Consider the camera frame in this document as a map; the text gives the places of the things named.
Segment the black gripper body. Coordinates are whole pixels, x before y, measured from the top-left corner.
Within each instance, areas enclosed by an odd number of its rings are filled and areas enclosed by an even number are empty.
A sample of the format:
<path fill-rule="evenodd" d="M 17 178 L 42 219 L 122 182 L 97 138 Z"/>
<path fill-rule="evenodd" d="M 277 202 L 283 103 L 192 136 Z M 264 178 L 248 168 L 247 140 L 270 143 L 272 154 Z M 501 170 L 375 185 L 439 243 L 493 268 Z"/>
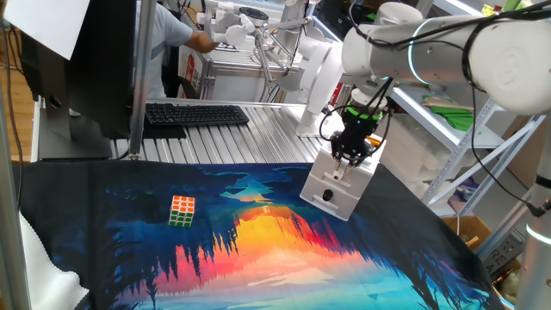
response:
<path fill-rule="evenodd" d="M 382 114 L 369 117 L 343 114 L 344 130 L 337 137 L 337 146 L 342 151 L 370 151 L 373 147 L 366 141 L 378 127 Z"/>

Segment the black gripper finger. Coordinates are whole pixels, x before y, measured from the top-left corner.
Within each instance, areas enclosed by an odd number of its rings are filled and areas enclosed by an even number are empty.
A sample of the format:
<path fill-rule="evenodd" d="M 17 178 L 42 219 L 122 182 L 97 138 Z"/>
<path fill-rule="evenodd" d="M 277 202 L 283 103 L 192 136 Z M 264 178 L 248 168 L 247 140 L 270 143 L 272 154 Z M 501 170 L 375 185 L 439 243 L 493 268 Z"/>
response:
<path fill-rule="evenodd" d="M 342 175 L 343 175 L 343 172 L 341 171 L 343 153 L 342 153 L 342 145 L 339 142 L 339 138 L 331 139 L 331 155 L 336 162 L 335 170 L 333 171 L 333 178 L 335 180 L 339 180 L 342 178 Z"/>
<path fill-rule="evenodd" d="M 373 146 L 370 142 L 362 141 L 361 143 L 350 144 L 343 147 L 343 157 L 348 160 L 350 168 L 359 167 L 363 161 L 372 155 Z"/>

